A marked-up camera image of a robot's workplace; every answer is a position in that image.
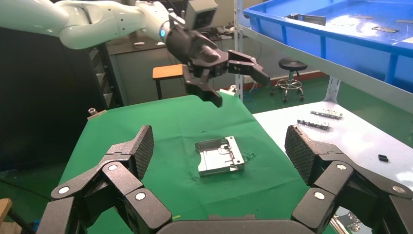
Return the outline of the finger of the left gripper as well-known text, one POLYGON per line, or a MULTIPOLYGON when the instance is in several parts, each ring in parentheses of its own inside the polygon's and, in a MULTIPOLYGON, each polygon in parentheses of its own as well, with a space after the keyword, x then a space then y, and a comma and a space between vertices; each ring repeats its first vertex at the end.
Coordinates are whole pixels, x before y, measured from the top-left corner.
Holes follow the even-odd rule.
POLYGON ((222 106, 222 97, 208 84, 211 78, 210 69, 202 69, 199 78, 191 76, 187 65, 183 65, 182 69, 187 94, 195 95, 202 101, 209 101, 218 108, 222 106))
POLYGON ((250 76, 255 82, 267 86, 270 77, 263 71, 256 59, 238 51, 228 50, 227 71, 232 74, 250 76))

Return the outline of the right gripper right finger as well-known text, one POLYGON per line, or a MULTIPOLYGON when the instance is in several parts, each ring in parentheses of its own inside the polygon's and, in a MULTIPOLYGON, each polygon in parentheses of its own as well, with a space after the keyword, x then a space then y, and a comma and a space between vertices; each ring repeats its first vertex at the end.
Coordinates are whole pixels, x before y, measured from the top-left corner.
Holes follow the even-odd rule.
POLYGON ((309 186, 292 212, 294 221, 320 234, 343 207, 375 234, 412 233, 407 186, 357 165, 334 144, 312 140, 298 125, 287 128, 284 147, 309 186))

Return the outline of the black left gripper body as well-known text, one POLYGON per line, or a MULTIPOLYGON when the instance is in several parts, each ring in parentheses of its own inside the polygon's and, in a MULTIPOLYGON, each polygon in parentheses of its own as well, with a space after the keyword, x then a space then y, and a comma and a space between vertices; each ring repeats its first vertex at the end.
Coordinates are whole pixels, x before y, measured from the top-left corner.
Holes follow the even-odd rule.
POLYGON ((212 78, 226 73, 228 53, 197 31, 174 26, 166 37, 167 50, 196 77, 205 70, 212 78))

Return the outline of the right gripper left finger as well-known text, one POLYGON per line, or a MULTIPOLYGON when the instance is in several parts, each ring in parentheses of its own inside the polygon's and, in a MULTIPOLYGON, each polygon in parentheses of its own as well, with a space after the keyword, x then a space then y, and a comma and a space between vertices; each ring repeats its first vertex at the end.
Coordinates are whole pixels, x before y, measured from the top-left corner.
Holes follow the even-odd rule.
POLYGON ((96 166, 53 189, 38 233, 85 234, 112 208, 135 234, 154 234, 171 223, 170 210, 142 182, 153 150, 150 125, 111 146, 96 166))

